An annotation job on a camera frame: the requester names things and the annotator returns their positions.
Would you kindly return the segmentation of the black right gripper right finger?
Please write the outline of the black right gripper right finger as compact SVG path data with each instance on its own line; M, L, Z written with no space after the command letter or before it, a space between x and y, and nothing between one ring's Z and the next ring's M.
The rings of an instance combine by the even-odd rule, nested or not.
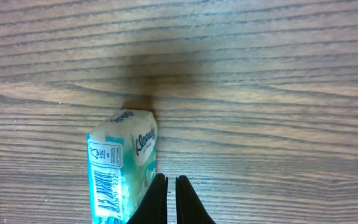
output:
M176 216L177 224L215 224L185 175L176 178Z

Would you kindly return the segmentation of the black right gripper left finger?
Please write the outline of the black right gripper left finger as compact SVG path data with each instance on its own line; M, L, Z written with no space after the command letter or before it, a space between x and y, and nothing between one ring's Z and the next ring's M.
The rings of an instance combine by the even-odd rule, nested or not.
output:
M139 207L126 224L167 224L168 178L156 174Z

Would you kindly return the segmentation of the small teal white box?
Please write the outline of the small teal white box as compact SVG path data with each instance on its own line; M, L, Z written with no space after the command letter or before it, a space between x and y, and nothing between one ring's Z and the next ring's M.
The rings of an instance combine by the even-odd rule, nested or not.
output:
M126 223L156 175L158 128L145 110L121 110L87 132L93 223Z

